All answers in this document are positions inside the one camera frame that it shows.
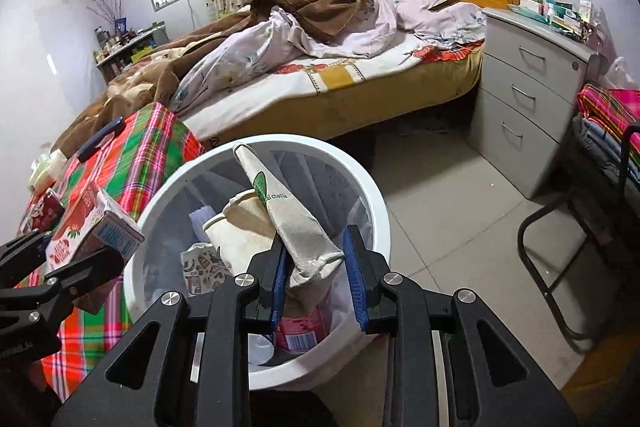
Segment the red white milk carton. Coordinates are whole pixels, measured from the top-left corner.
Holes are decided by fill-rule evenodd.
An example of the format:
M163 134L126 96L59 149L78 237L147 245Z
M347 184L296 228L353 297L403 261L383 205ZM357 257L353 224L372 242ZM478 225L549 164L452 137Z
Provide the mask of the red white milk carton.
M101 247L119 251L127 262L145 241L134 219L104 190L90 182L66 210L46 249L47 271L82 259Z

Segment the grey drawer nightstand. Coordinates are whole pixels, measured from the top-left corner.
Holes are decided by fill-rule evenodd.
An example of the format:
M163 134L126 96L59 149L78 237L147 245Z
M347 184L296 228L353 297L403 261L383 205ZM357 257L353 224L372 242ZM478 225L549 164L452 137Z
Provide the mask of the grey drawer nightstand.
M551 169L576 95L603 57L541 23L485 8L486 40L469 143L526 198Z

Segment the bed with wooden headboard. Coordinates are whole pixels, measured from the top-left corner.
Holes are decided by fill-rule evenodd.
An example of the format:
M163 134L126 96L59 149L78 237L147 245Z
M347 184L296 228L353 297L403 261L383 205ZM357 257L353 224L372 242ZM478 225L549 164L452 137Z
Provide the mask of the bed with wooden headboard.
M444 104L480 81L486 8L513 0L374 0L392 13L393 38L378 54L302 55L183 117L202 142L295 133L333 139Z

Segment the white round trash bin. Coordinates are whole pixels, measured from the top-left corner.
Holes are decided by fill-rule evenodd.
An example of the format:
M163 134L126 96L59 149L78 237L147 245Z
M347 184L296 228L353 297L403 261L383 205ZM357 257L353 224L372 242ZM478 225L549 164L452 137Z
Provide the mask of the white round trash bin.
M370 343L352 311L343 236L355 225L388 255L390 219L372 176L339 148L296 134L221 145L172 174L138 223L144 242L124 274L133 319L166 291L214 291L284 237L293 272L276 351L250 367L253 389L312 389Z

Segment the cluttered shelf desk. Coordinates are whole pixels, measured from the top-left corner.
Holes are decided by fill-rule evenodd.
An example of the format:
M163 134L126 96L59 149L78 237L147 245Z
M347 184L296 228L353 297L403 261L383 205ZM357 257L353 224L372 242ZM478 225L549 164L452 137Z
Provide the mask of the cluttered shelf desk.
M129 66L136 64L168 41L166 24L154 23L151 27L139 31L134 37L127 34L115 40L112 46L107 42L101 51L94 54L96 68L104 81L109 83Z

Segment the brown blanket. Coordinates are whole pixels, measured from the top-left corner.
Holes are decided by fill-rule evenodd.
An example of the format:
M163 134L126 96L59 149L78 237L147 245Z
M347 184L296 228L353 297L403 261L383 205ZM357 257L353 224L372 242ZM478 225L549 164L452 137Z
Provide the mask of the brown blanket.
M279 8L323 44L334 43L366 0L253 0L246 11L215 20L181 39L159 46L127 72L110 81L51 146L67 158L117 117L128 117L152 102L167 106L181 80L202 58L219 51L233 36L268 20Z

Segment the folded colourful cloth stack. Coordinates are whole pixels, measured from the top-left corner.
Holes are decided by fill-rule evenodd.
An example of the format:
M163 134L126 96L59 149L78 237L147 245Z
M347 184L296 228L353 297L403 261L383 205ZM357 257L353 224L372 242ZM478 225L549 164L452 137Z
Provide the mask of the folded colourful cloth stack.
M629 126L639 124L639 91L586 83L576 96L576 106L572 122L576 138L617 179L624 134Z

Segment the red milk can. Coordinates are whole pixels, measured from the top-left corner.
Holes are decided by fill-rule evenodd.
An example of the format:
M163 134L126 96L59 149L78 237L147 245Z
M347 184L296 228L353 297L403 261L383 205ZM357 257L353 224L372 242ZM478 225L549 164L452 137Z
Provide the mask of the red milk can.
M305 353L329 335L330 326L331 313L325 301L306 311L298 301L288 300L274 334L274 344L288 353Z
M61 199L49 187L28 208L20 231L23 234L33 231L50 232L58 225L64 212Z

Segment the paper bag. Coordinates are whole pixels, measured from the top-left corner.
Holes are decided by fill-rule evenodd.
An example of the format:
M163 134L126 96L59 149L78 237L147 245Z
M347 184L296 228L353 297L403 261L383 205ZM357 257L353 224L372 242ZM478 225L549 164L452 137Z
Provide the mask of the paper bag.
M209 242L229 271L248 270L253 257L281 239L293 261L285 277L285 302L298 301L306 311L323 303L344 261L319 221L245 144L235 147L236 161L249 190L236 194L204 225Z

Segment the black metal chair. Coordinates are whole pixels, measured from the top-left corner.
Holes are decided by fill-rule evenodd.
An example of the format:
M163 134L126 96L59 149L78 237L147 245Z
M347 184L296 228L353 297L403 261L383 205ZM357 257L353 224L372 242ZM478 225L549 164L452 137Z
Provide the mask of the black metal chair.
M518 257L540 291L556 325L568 343L591 340L594 336L578 333L567 325L561 308L554 298L555 289L573 268L586 246L593 246L598 254L604 251L601 239L598 239L596 232L577 207L578 197L580 195L588 197L590 202L597 204L599 210L608 217L608 231L614 242L629 248L639 245L638 239L634 237L639 233L639 199L632 198L627 191L627 180L631 177L631 139L638 133L637 121L628 124L620 143L620 155L611 162L605 162L605 149L598 144L588 146L580 137L580 133L574 131L564 159L570 187L565 193L525 218L518 227L518 236L516 236ZM548 284L527 252L525 233L531 225L561 207L567 209L585 234L585 238L563 270L552 283Z

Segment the plaid red green tablecloth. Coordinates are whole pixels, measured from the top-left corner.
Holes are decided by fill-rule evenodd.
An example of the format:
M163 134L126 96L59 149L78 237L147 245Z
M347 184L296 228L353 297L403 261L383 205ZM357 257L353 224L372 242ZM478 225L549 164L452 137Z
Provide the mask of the plaid red green tablecloth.
M130 259L143 242L137 224L142 211L168 178L204 148L182 121L160 103L127 117L96 153L64 167L52 194L64 208L52 229L46 262L23 280L43 283L46 275L111 246ZM100 286L76 300L58 331L62 347L42 361L47 383L66 400L131 326L122 279Z

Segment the tissue pack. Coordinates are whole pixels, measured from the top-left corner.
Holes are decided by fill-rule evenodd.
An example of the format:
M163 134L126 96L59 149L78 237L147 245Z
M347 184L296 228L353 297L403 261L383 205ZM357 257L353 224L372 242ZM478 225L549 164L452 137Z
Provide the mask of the tissue pack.
M47 188L55 184L67 162L67 157L62 150L49 150L41 153L32 162L32 173L30 174L27 188L32 196L39 196Z

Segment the light floral duvet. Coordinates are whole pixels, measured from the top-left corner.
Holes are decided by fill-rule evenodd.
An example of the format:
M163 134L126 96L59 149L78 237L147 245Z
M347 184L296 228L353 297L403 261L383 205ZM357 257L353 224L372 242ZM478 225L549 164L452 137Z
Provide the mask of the light floral duvet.
M237 93L242 107L261 110L421 63L462 61L485 37L482 10L458 0L357 0L321 20L273 5L266 20L232 32L190 66L169 108L183 116Z

